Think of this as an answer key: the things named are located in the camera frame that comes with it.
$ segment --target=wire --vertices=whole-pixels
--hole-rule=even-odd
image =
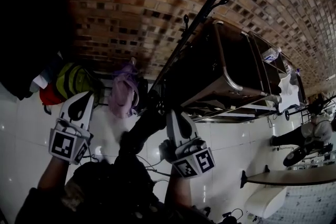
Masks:
[[[160,182],[160,181],[166,181],[166,182],[169,183],[169,181],[167,179],[159,179],[159,180],[155,181],[154,183],[156,184],[157,182]]]
[[[158,165],[158,164],[162,163],[162,161],[163,161],[163,159],[162,159],[162,160],[160,160],[158,163],[156,163],[156,164],[153,164],[153,165],[151,165],[151,166],[145,166],[145,168],[149,168],[149,167],[153,167],[153,166],[155,166],[155,165]]]
[[[96,158],[95,154],[92,154],[92,155],[87,155],[87,156],[83,156],[83,158],[90,158],[90,160],[91,160],[91,158],[92,158],[92,159],[96,160],[96,161],[97,161],[97,163],[99,163],[99,162],[100,162],[100,161],[99,161],[99,159],[98,159],[98,158]]]
[[[331,101],[333,101],[333,102],[334,102],[334,104],[336,105],[336,103],[335,103],[335,101],[334,101],[334,100],[332,100],[332,99],[331,99]]]
[[[89,149],[89,154],[90,154],[90,161],[92,162],[90,146],[88,147],[88,149]]]
[[[239,218],[237,218],[237,220],[239,220],[242,216],[243,216],[243,211],[240,209],[240,208],[236,208],[236,209],[234,209],[234,210],[232,210],[232,212],[231,212],[231,215],[232,215],[232,213],[234,212],[234,211],[236,211],[236,210],[240,210],[240,212],[242,212],[241,213],[241,216],[239,217]]]
[[[170,174],[166,174],[166,173],[159,172],[159,171],[156,170],[156,169],[147,169],[147,171],[152,171],[152,172],[157,173],[157,174],[160,174],[160,175],[164,175],[164,176],[169,176],[169,177],[171,177]]]
[[[271,119],[269,118],[269,116],[267,116],[267,123],[268,123],[268,127],[270,127],[270,128],[273,127],[272,121],[271,121]]]
[[[152,167],[152,168],[153,168],[153,165],[151,165],[145,158],[143,158],[143,157],[141,157],[141,156],[139,156],[139,155],[137,155],[137,157],[142,158],[145,162],[147,162],[147,163],[149,164],[148,167]]]

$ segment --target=red bag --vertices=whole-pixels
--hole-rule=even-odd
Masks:
[[[40,88],[40,99],[44,105],[61,104],[64,97],[55,94],[54,85],[48,84],[45,89]]]

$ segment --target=brick wall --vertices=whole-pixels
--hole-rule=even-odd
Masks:
[[[206,0],[70,0],[77,26],[72,52],[111,71],[135,56],[156,77],[180,39],[183,15],[192,20]],[[336,87],[336,0],[230,0],[211,16],[254,31],[301,69],[308,94]]]

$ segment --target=bottle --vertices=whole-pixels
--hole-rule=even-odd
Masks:
[[[283,62],[284,62],[283,65],[285,66],[287,75],[291,74],[293,70],[293,66],[291,66],[286,59],[284,59]]]
[[[264,59],[265,62],[271,63],[275,59],[278,58],[280,52],[281,52],[281,48],[277,48],[277,49],[269,48],[268,50],[266,50],[262,54],[262,57],[263,57],[263,59]]]

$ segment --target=black pole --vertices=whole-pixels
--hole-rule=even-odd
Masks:
[[[190,27],[188,28],[187,31],[183,33],[183,36],[178,42],[176,48],[174,49],[173,53],[170,55],[167,63],[164,65],[162,68],[161,72],[159,73],[157,79],[155,80],[151,91],[154,90],[155,86],[160,82],[162,79],[163,75],[166,73],[167,69],[169,66],[172,64],[174,61],[175,57],[179,54],[180,50],[184,46],[184,44],[188,41],[190,35],[195,31],[196,27],[200,24],[200,22],[203,21],[204,18],[206,18],[209,15],[209,12],[211,11],[211,7],[213,4],[216,2],[216,0],[207,0],[203,7],[201,8],[200,12],[196,15],[195,19],[191,23]]]

